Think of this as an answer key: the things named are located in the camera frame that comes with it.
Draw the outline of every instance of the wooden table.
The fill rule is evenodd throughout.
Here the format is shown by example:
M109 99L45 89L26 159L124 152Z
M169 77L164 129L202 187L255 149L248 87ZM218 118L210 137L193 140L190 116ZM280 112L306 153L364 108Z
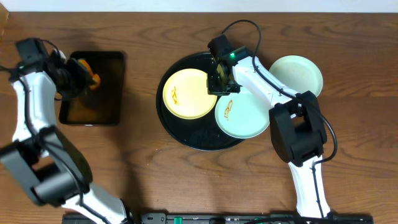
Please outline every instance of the wooden table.
M339 140L324 165L329 206L370 213L376 223L398 222L398 15L394 14L175 14L11 13L0 62L19 57L14 42L40 37L70 55L76 50L122 50L127 55L121 124L59 128L90 163L95 182L135 211L269 213L294 210L291 173L274 152L269 129L220 152L175 141L155 108L157 85L178 59L206 51L230 22L259 23L259 58L266 68L285 55L302 55L323 72L323 114ZM228 31L253 48L257 31ZM0 75L0 145L11 142L17 100ZM57 113L60 103L56 103ZM332 143L325 145L325 155ZM33 205L8 171L0 170L1 223L60 223L64 210Z

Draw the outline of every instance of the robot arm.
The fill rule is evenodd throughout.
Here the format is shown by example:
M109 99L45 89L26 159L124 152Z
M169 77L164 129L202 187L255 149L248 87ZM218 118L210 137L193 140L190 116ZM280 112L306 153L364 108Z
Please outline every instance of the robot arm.
M323 191L321 165L316 165L315 177L319 193L315 190L312 164L322 159L326 132L323 122L317 115L306 110L304 105L281 95L256 72L252 64L252 53L245 47L234 49L225 35L213 39L209 50L218 64L215 74L208 74L208 92L215 95L228 95L239 92L239 87L247 88L263 103L270 105L270 129L272 144L280 158L289 163L297 194L297 211L302 217L323 218L330 208ZM298 95L297 91L281 83L255 58L256 66L262 75L278 89L297 98L305 99L319 108L316 97L309 91ZM292 118L304 116L305 122L294 126Z
M83 88L76 82L88 80L85 68L74 59L65 64L61 52L48 56L39 39L23 40L16 45L22 70L13 74L10 82L18 99L17 128L13 143L0 151L0 161L37 205L49 203L73 209L96 223L127 223L130 214L122 201L92 183L85 158L56 128L55 92L66 98L75 96ZM46 156L54 163L39 170L32 168Z

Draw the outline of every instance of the wire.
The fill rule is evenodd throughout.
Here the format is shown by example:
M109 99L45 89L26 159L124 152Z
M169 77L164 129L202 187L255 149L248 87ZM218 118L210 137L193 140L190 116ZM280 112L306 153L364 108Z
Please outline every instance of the wire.
M330 132L330 134L331 134L331 138L332 138L332 140L333 140L333 145L334 145L334 146L333 146L333 152L331 153L331 155L330 155L329 157L327 157L327 158L325 158L325 159L322 159L322 160L320 160L320 161L314 162L314 163L312 164L312 167L311 167L312 174L313 174L313 180L314 180L314 184L315 184L315 193L316 193L316 195L317 195L317 204L318 204L318 206L319 206L319 210L320 210L321 216L322 216L322 218L324 218L323 211L322 211L322 206L321 206L320 198L319 198L317 177L316 177L316 175L315 175L315 171L316 171L315 165L321 164L321 163L323 163L323 162L328 162L328 161L332 160L332 159L336 156L337 149L338 149L338 143L337 143L336 133L335 133L335 131L333 130L333 128L331 127L331 124L329 123L329 121L321 114L321 112L318 110L318 108L314 107L313 105L311 105L310 103L308 103L308 102L306 102L306 101L303 101L303 100L301 100L301 99L298 99L298 98L295 97L295 96L292 96L292 95L286 93L283 89L277 87L275 84L273 84L270 80L268 80L268 78L266 78L266 77L261 73L261 71L259 70L259 67L256 66L255 58L256 58L256 55L257 55L257 51L259 50L259 47L260 47L260 44L261 44L262 34L261 34L261 28L260 28L255 22L250 21L250 20L247 20L247 19L241 19L241 20L235 21L235 22L231 23L230 25L228 25L227 27L225 27L225 29L221 32L221 34L224 34L231 26L233 26L233 25L235 25L235 24L237 24L237 23L239 23L239 22L248 22L248 23L254 25L254 26L257 28L257 30L259 31L259 40L258 40L258 42L257 42L256 49L254 50L253 57L252 57L252 64L253 64L254 70L255 70L258 74L260 74L260 76L262 77L262 79L264 79L268 84L270 84L270 86L272 86L273 88L275 88L280 94L282 94L282 95L284 95L284 96L286 96L286 97L289 97L289 98L291 98L292 100L297 101L298 103L301 103L302 105L306 106L307 109L310 108L310 109L311 109L317 116L319 116L319 118L326 124L326 126L327 126L327 128L328 128L328 130L329 130L329 132Z
M30 120L30 116L29 116L29 89L27 87L27 85L21 80L21 77L18 75L18 81L21 83L22 88L24 89L24 93L25 93L25 103L24 103L24 117L25 117L25 124L26 127L28 129L28 131L30 132L30 134L32 135L32 137L34 137L37 133L36 130L33 128L33 124Z
M6 67L4 67L2 65L0 65L0 72L1 71L6 71L6 72L9 72L9 73L12 73L12 69L11 68L6 68Z
M40 39L42 42L46 42L46 43L48 43L48 44L50 44L56 51L57 51L57 55L58 55L58 58L61 60L61 51L59 51L59 49L58 49L58 47L55 45L55 44L53 44L51 41L49 41L49 40L43 40L43 39Z

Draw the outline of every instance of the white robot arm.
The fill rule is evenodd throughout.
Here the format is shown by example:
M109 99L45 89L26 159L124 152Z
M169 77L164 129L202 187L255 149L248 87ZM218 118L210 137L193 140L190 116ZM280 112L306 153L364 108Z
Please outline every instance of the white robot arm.
M293 144L296 144L294 139L292 139L292 145L286 144L283 149L281 149L282 147L280 142L283 142L281 138L289 138L289 133L292 138L298 137L294 134L295 129L293 125L291 124L290 126L291 118L296 117L298 114L291 111L291 113L285 117L279 116L276 118L275 116L271 116L278 113L284 104L289 104L289 106L293 104L291 98L280 94L280 90L292 96L295 96L298 92L281 83L275 76L265 69L264 66L262 66L259 59L256 57L255 64L257 66L257 70L260 71L263 76L261 77L253 67L252 53L245 47L235 50L229 44L225 35L221 35L213 39L209 43L208 47L214 60L218 64L217 73L208 75L209 94L227 95L230 92L239 92L239 86L243 86L253 95L257 96L264 104L270 105L271 108L279 105L276 110L270 111L271 139L278 155L282 160L289 163L290 170L292 171L297 194L297 211L302 217L326 217L330 212L330 208L326 202L323 190L321 164L317 164L315 166L317 189L315 189L315 179L313 177L314 175L312 170L313 163L322 159L323 149L319 149L319 147L322 147L322 143L326 142L326 134L325 136L322 136L322 134L317 134L317 131L305 133L309 135L309 138L303 139L303 141L310 142L311 144L305 146L308 147L308 149L303 150L303 147L300 146L300 150L297 150L297 153L294 154L294 150L291 152L290 148L294 146ZM284 121L284 126L280 127L278 122L281 119L289 121ZM325 132L323 123L321 121L319 122L322 125L321 127L319 126L321 131L323 128L323 132Z
M56 129L54 96L57 88L65 96L70 96L68 93L77 89L72 82L67 86L73 90L65 88L65 83L58 84L59 71L62 70L61 74L65 77L74 67L71 72L80 70L84 80L84 67L79 67L75 60L68 61L69 66L63 66L65 56L62 52L56 50L48 56L39 39L23 40L16 45L22 63L19 65L21 69L12 74L10 82L18 99L17 128L13 143L0 152L0 161L37 205L49 203L73 209L100 224L128 223L130 214L122 201L92 183L90 167L84 157ZM68 79L74 79L74 76L70 75ZM31 144L40 138L45 140L40 143L45 147ZM55 163L40 170L31 168L32 164L46 156L52 157Z

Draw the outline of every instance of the black tray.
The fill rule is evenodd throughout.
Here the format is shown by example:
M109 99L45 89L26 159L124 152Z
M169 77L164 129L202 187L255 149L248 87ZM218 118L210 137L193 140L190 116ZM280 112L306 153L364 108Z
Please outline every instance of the black tray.
M156 93L156 109L160 122L166 131L178 142L194 149L217 151L235 146L243 141L225 134L217 125L215 108L198 119L182 119L174 116L163 101L163 87L175 72L195 68L206 73L216 70L216 63L210 53L189 55L172 65L159 83Z
M62 101L59 120L69 125L119 124L125 61L122 52L77 51L70 56L85 59L93 73L101 77L97 90L81 93L78 98Z

